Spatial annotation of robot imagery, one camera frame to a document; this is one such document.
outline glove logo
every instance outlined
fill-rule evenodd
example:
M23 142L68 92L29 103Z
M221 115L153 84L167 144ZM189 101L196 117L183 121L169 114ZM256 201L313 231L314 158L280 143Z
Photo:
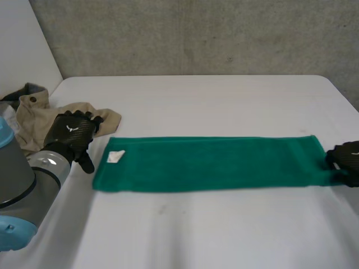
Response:
M68 131L71 133L72 131L76 131L78 130L79 128L70 128L68 125L66 125L66 128L68 129Z

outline wall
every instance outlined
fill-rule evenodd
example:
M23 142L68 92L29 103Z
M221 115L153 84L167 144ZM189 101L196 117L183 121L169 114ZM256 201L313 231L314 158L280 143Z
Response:
M32 82L49 92L62 81L28 0L0 0L0 99Z
M359 109L358 0L30 0L63 76L316 74Z

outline white wall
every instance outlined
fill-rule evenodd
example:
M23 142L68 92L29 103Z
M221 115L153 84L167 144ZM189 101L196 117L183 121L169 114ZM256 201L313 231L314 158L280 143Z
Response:
M36 83L53 92L62 76L28 0L0 0L0 96Z

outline black glove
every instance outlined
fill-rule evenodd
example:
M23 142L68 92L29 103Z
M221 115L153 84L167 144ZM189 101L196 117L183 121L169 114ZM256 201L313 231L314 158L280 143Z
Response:
M55 151L64 156L69 163L78 162L88 174L95 168L87 149L103 122L100 116L91 119L92 113L79 110L73 114L66 111L58 114L44 141L42 150Z
M326 153L326 162L332 169L336 169L334 164L337 164L346 171L339 175L339 181L349 187L359 187L359 141L335 146Z

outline beige cloth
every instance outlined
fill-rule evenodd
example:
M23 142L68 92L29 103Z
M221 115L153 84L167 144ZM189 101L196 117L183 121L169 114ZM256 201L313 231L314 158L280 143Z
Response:
M73 103L61 108L50 108L49 93L45 88L40 91L20 96L20 105L16 110L16 120L20 127L16 139L26 156L43 148L45 137L58 114L69 110L75 112L90 111L93 117L101 116L101 123L96 137L114 133L121 120L121 115L110 109L96 110L89 103Z

